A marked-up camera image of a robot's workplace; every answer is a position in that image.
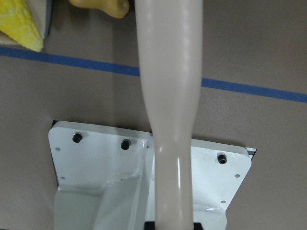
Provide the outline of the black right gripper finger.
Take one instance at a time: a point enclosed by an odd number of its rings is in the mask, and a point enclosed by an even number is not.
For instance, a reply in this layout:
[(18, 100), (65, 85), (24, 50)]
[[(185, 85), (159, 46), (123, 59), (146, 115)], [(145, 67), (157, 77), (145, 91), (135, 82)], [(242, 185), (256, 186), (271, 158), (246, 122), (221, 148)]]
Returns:
[(185, 226), (180, 227), (176, 224), (163, 224), (163, 223), (156, 223), (155, 221), (146, 221), (143, 225), (144, 230), (203, 230), (203, 226), (199, 222), (194, 222), (193, 224), (188, 225), (186, 228)]

